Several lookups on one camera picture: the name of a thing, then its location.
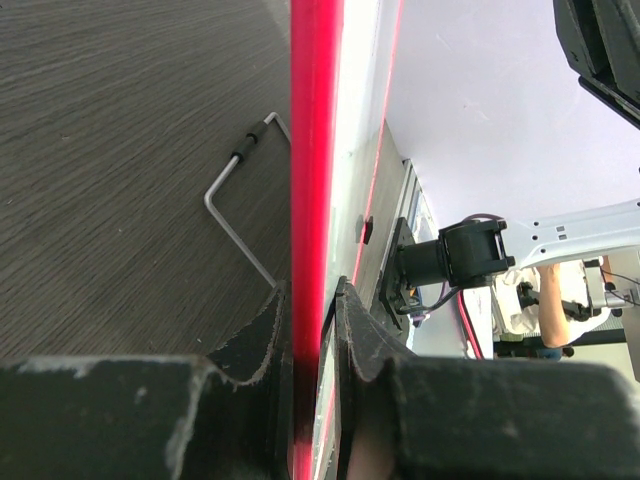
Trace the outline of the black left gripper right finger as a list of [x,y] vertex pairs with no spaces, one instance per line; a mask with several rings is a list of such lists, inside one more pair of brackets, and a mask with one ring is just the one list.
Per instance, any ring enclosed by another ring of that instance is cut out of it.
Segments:
[[635,479],[639,398],[597,364],[420,357],[334,297],[341,479]]

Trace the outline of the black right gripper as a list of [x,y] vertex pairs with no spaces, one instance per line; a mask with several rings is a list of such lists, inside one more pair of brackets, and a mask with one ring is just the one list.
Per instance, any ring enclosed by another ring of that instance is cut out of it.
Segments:
[[579,84],[632,125],[639,123],[639,3],[555,0],[556,36]]

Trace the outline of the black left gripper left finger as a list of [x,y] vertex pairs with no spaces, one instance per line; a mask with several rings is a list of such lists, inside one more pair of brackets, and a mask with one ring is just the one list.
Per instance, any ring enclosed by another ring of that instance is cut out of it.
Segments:
[[285,479],[290,298],[202,355],[34,356],[1,364],[5,479]]

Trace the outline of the pink framed whiteboard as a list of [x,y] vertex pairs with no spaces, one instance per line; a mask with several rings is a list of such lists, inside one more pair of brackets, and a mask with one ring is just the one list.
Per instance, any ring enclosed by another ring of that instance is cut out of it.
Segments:
[[335,297],[356,281],[372,214],[403,5],[291,10],[294,427],[291,473],[322,479],[339,440]]

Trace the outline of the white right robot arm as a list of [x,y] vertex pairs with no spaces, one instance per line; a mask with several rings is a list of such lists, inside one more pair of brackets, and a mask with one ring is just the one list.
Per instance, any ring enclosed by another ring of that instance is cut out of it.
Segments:
[[638,250],[637,2],[408,1],[387,119],[439,229],[407,276]]

